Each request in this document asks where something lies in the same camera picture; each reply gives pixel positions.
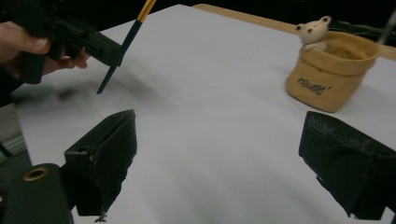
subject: tabletop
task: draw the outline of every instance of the tabletop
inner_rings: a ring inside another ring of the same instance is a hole
[[[121,42],[131,26],[103,34]],[[194,7],[152,13],[103,93],[108,67],[95,59],[14,92],[32,163],[64,164],[102,119],[133,109],[137,155],[107,223],[373,223],[348,217],[298,156],[317,111],[285,91],[300,47],[296,35]],[[378,58],[329,115],[396,148],[394,71]],[[392,218],[387,209],[377,223]]]

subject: bear figurine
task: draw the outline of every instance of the bear figurine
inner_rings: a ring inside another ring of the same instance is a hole
[[[318,21],[310,21],[306,24],[300,23],[297,25],[296,30],[304,45],[304,50],[327,49],[324,37],[329,30],[329,23],[331,20],[332,18],[330,16],[325,16]]]

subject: pencil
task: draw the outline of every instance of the pencil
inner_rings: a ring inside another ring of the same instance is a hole
[[[122,58],[123,58],[126,50],[131,45],[132,41],[134,40],[134,37],[136,36],[137,32],[139,31],[140,27],[142,26],[143,21],[146,19],[147,15],[151,11],[155,2],[156,2],[156,0],[147,0],[145,5],[143,5],[143,8],[140,11],[139,16],[134,21],[134,24],[131,27],[131,30],[129,30],[128,35],[125,37],[125,40],[123,41],[123,43],[121,45],[122,57],[120,58],[119,66],[121,64]],[[105,89],[107,82],[111,79],[111,76],[116,71],[116,68],[117,68],[117,66],[110,66],[110,68],[108,69],[107,74],[105,76],[105,79],[102,81],[102,84],[99,87],[97,94],[102,93],[102,91]]]

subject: human hand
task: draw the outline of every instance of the human hand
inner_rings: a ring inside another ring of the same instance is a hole
[[[20,77],[21,52],[46,54],[50,41],[29,35],[22,27],[12,21],[0,23],[0,68],[16,79]],[[86,68],[89,55],[82,49],[75,59],[63,55],[59,62],[47,57],[43,75],[64,68]]]

